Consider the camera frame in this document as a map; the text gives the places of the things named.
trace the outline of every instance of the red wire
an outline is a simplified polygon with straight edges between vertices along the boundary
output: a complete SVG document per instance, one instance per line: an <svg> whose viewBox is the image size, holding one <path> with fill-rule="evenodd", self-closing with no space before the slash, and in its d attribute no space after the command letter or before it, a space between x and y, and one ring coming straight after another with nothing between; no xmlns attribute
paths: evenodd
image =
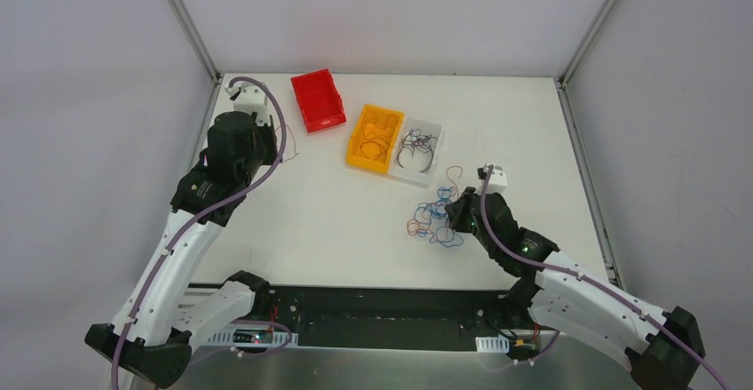
<svg viewBox="0 0 753 390"><path fill-rule="evenodd" d="M279 130L280 128L282 127L278 126L274 131L277 132L277 130ZM293 135L293 130L290 129L290 125L288 124L285 124L285 128L287 128L288 134L290 134L290 137L293 139L293 156L287 159L282 159L282 162L280 163L286 163L287 161L290 161L294 159L296 156L298 156L298 146L297 146L298 143L296 142L296 137Z"/></svg>
<svg viewBox="0 0 753 390"><path fill-rule="evenodd" d="M277 306L272 306L272 310L270 311L270 313L272 313L272 319L270 319L269 322L274 322L274 321L277 320L277 314L279 314L280 311L277 310ZM267 328L266 332L268 334L271 334L272 333L272 326L270 326L269 328Z"/></svg>
<svg viewBox="0 0 753 390"><path fill-rule="evenodd" d="M457 177L456 177L456 178L459 179L459 178L461 178L463 176L463 167L460 166L460 165L452 165L452 166L449 166L445 170L445 176L447 176L448 180L452 183L453 187L455 187L455 196L459 196L460 195L460 189L457 188L457 183L455 183L455 181L449 177L449 170L451 170L453 168L457 168L458 170L460 170L460 174L458 174Z"/></svg>

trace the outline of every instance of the wire bundle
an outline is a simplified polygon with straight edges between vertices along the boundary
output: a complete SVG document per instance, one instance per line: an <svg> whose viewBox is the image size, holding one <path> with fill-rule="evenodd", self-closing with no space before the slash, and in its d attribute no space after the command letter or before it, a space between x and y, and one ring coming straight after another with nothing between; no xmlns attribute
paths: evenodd
<svg viewBox="0 0 753 390"><path fill-rule="evenodd" d="M464 242L462 236L449 228L449 217L445 211L445 206L451 204L458 196L457 184L448 175L449 170L453 168L458 168L460 175L463 175L463 168L460 166L453 165L447 168L445 175L453 185L437 189L437 197L439 197L437 201L418 204L413 212L413 218L406 223L409 235L422 239L428 237L429 243L438 243L445 248L460 246Z"/></svg>
<svg viewBox="0 0 753 390"><path fill-rule="evenodd" d="M282 128L281 126L278 126L274 130L274 132L276 133L281 128ZM282 161L280 162L280 165L282 165L283 163L286 163L287 161L292 161L293 159L296 158L296 156L298 156L298 146L297 146L298 143L296 142L296 136L293 135L293 130L290 129L290 125L286 124L285 125L285 130L288 132L288 134L290 135L290 138L293 140L293 156L291 156L291 157L289 157L287 159L282 159Z"/></svg>
<svg viewBox="0 0 753 390"><path fill-rule="evenodd" d="M408 131L408 134L400 141L400 149L395 156L395 162L398 166L404 169L405 166L400 163L400 154L407 150L410 152L410 156L413 157L416 155L417 151L418 153L429 155L429 162L426 164L426 167L419 172L425 173L429 171L429 168L432 167L432 162L434 161L434 147L432 146L432 143L436 141L436 137L431 134L422 134L420 129L412 129Z"/></svg>

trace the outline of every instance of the black wire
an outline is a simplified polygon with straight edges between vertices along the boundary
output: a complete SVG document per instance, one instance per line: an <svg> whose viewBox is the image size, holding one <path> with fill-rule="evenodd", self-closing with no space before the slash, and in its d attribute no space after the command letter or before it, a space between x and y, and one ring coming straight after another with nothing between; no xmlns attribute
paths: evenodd
<svg viewBox="0 0 753 390"><path fill-rule="evenodd" d="M510 329L508 329L508 330L507 330L508 332L510 332L510 334L512 334L512 337L511 337L511 336L507 335L507 334L506 334L506 333L505 333L505 332L504 332L504 331L503 331L502 329L500 329L500 328L499 328L498 326L496 326L496 325L494 325L494 324L493 324L492 322L490 322L490 321L489 321L489 314L485 314L485 315L484 315L484 322L486 322L486 323L487 323L487 326L488 326L489 328L491 328L491 329L493 329L493 330L495 330L495 331L499 332L499 334L500 334L500 335L502 335L503 337L505 337L505 338L509 339L510 341L518 341L518 340L519 340L518 334L516 334L514 330L510 330Z"/></svg>
<svg viewBox="0 0 753 390"><path fill-rule="evenodd" d="M432 168L432 163L434 162L434 148L432 147L432 140L436 140L437 138L433 135L421 135L421 130L419 129L411 129L408 131L408 134L406 134L405 137L402 138L400 141L400 149L398 150L398 154L395 156L395 162L400 166L402 169L406 169L405 166L403 166L402 163L400 163L400 154L403 152L403 150L408 149L410 150L410 155L413 156L416 153L416 150L418 150L419 153L431 153L432 157L429 159L429 163L426 165L425 168L423 168L420 172L426 173L429 171L430 168Z"/></svg>

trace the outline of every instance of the yellow tray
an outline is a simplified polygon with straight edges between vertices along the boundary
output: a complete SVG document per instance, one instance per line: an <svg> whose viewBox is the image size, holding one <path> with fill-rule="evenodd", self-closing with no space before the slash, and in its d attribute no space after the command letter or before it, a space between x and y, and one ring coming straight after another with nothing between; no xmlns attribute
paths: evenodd
<svg viewBox="0 0 753 390"><path fill-rule="evenodd" d="M345 161L368 171L386 174L392 150L405 115L402 112L367 104L348 140Z"/></svg>

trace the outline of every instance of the orange wire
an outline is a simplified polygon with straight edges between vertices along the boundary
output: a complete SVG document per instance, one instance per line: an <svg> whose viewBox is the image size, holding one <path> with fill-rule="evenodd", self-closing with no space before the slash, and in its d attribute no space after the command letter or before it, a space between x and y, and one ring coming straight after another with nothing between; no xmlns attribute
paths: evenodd
<svg viewBox="0 0 753 390"><path fill-rule="evenodd" d="M379 134L376 131L366 132L366 124L370 123L374 125L375 128L378 128L380 130L387 131L387 127L390 126L390 118L394 118L395 123L397 124L398 116L396 115L388 115L387 119L384 121L384 126L379 126L377 124L378 116L373 116L371 118L368 118L364 122L364 125L361 126L361 131L363 132L363 141L358 146L359 152L361 152L361 155L363 157L366 157L367 159L370 159L372 161L378 161L382 156L384 156L384 160L387 160L387 151L390 148L390 140L386 139L385 135ZM367 146L369 144L376 144L376 146L379 148L379 153L374 157L369 157L369 155L363 150L364 146Z"/></svg>
<svg viewBox="0 0 753 390"><path fill-rule="evenodd" d="M455 187L455 196L458 197L460 195L460 189L457 188L457 183L453 179L451 179L449 176L449 170L453 168L457 168L458 170L460 170L460 174L458 174L458 176L456 177L456 179L460 179L463 176L463 167L460 165L450 165L445 171L445 176L447 176L448 180L452 183L453 187Z"/></svg>
<svg viewBox="0 0 753 390"><path fill-rule="evenodd" d="M277 129L275 129L274 131L277 132L277 130L279 130L280 128L282 128L282 127L278 126ZM296 156L298 156L298 143L296 142L296 136L293 135L293 130L290 129L290 125L285 124L285 128L288 129L288 134L290 134L290 137L293 139L293 156L291 156L291 157L289 157L287 159L282 159L282 162L280 162L280 164L283 164L283 163L286 163L287 161L293 160Z"/></svg>
<svg viewBox="0 0 753 390"><path fill-rule="evenodd" d="M269 322L274 322L277 320L277 314L280 313L280 310L277 309L277 306L272 306L272 319L269 320ZM273 327L270 326L266 329L266 333L270 334L273 332Z"/></svg>
<svg viewBox="0 0 753 390"><path fill-rule="evenodd" d="M440 239L437 232L433 232L429 227L421 223L420 221L416 219L410 219L406 223L406 230L408 232L408 235L415 236L419 233L425 233L426 235L430 235L431 238L429 239L431 242L436 243L443 243L443 242L449 242L453 239L452 232L449 232L445 230L446 235L444 238Z"/></svg>

